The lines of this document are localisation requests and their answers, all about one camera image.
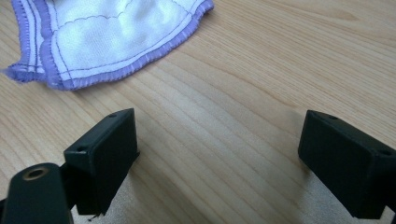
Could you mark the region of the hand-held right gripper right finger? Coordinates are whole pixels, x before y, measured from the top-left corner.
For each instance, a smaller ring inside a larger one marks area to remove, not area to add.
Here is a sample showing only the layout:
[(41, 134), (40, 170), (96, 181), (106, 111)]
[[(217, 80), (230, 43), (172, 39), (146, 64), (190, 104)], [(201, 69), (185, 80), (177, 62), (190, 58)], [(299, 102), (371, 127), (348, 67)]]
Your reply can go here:
[(396, 149), (335, 116), (309, 110), (298, 147), (302, 162), (350, 215), (396, 218)]

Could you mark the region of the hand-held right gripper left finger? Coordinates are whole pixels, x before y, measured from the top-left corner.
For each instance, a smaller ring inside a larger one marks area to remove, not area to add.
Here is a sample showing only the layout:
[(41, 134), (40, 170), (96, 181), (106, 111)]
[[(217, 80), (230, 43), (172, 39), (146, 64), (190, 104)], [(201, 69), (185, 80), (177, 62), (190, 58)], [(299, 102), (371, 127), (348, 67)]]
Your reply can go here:
[(105, 214), (138, 156), (134, 110), (104, 117), (64, 151), (68, 205), (81, 215)]

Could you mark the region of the white cloth with purple edge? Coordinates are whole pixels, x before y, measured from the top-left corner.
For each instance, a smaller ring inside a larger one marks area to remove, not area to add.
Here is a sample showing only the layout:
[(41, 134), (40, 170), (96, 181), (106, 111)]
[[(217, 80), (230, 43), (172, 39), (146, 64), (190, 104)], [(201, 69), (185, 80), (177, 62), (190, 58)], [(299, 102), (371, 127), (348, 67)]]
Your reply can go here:
[(21, 58), (2, 70), (19, 82), (73, 91), (128, 77), (198, 28), (213, 0), (11, 0)]

